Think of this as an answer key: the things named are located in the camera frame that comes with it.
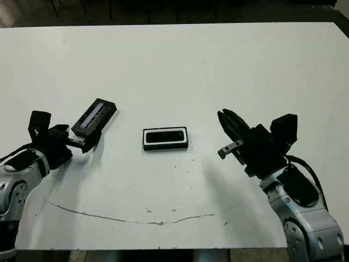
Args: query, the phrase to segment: crack on table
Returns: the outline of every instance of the crack on table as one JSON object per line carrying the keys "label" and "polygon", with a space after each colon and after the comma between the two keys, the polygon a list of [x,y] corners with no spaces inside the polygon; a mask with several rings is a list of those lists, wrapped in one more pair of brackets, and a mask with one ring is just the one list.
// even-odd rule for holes
{"label": "crack on table", "polygon": [[215,216],[216,214],[204,214],[204,215],[198,215],[198,216],[190,216],[190,217],[185,217],[176,221],[168,221],[168,222],[155,222],[155,221],[151,221],[151,222],[140,222],[140,221],[129,221],[129,220],[125,220],[125,219],[119,219],[119,218],[114,218],[114,217],[106,217],[106,216],[100,216],[100,215],[95,215],[95,214],[90,214],[90,213],[85,213],[85,212],[80,212],[80,211],[76,211],[73,209],[68,209],[64,206],[60,206],[57,205],[47,199],[45,199],[45,202],[47,202],[48,204],[55,206],[59,209],[74,213],[74,214],[78,214],[78,215],[83,215],[83,216],[88,216],[88,217],[96,217],[96,218],[102,218],[102,219],[107,219],[107,220],[112,220],[112,221],[118,221],[118,222],[123,222],[123,223],[133,223],[133,224],[148,224],[148,225],[165,225],[165,224],[176,224],[188,219],[194,219],[194,218],[201,218],[201,217],[208,217],[208,216]]}

